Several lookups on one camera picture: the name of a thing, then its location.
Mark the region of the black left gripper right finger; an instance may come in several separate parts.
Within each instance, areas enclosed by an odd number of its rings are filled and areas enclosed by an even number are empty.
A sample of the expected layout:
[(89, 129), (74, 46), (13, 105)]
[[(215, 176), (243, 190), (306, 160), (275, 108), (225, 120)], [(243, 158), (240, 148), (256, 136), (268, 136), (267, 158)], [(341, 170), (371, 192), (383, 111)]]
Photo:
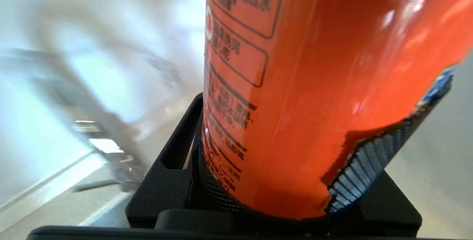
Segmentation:
[(340, 74), (321, 133), (329, 234), (415, 238), (421, 214), (386, 167), (422, 124), (421, 96), (405, 75), (379, 66)]

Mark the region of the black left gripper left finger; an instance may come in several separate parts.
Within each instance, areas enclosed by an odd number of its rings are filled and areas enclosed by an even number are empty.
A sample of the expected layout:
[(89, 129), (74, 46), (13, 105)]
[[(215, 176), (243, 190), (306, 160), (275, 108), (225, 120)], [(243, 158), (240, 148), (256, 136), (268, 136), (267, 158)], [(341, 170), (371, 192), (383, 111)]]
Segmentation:
[(133, 228), (254, 229), (255, 216), (232, 204), (205, 165), (203, 95), (191, 102), (126, 207)]

